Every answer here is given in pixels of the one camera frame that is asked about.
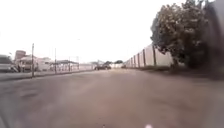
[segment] distant tree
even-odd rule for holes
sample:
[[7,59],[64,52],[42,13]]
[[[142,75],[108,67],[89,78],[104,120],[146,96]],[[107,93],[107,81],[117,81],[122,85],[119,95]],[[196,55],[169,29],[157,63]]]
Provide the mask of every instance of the distant tree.
[[115,64],[122,64],[123,61],[122,61],[122,60],[117,60],[117,61],[115,61],[114,63],[115,63]]
[[104,64],[109,65],[109,64],[112,64],[112,62],[111,61],[106,61]]

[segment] car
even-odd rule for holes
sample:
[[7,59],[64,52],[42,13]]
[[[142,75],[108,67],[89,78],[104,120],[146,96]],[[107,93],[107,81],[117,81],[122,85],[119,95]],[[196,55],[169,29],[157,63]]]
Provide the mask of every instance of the car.
[[15,65],[7,55],[0,55],[0,72],[16,72]]
[[107,64],[102,64],[102,65],[97,65],[95,67],[95,70],[109,70],[111,69],[110,65]]

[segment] asphalt road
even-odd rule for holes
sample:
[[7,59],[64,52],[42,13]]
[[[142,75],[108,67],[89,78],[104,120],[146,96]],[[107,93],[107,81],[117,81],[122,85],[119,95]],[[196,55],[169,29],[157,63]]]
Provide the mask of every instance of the asphalt road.
[[0,126],[201,128],[209,122],[212,83],[135,70],[3,82]]

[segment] dark car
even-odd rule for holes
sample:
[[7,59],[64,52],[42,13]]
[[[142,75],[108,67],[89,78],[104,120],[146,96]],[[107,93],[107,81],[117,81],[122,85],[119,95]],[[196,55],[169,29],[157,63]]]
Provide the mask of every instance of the dark car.
[[97,65],[95,67],[95,70],[109,70],[109,69],[111,69],[110,65],[106,65],[106,64]]

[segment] fence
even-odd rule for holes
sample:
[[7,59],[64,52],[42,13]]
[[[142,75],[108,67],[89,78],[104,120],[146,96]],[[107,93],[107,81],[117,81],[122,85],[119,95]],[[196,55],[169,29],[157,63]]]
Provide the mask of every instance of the fence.
[[164,55],[157,49],[153,51],[153,45],[151,44],[127,60],[126,66],[128,68],[140,68],[147,66],[170,66],[172,63],[172,57],[169,53]]

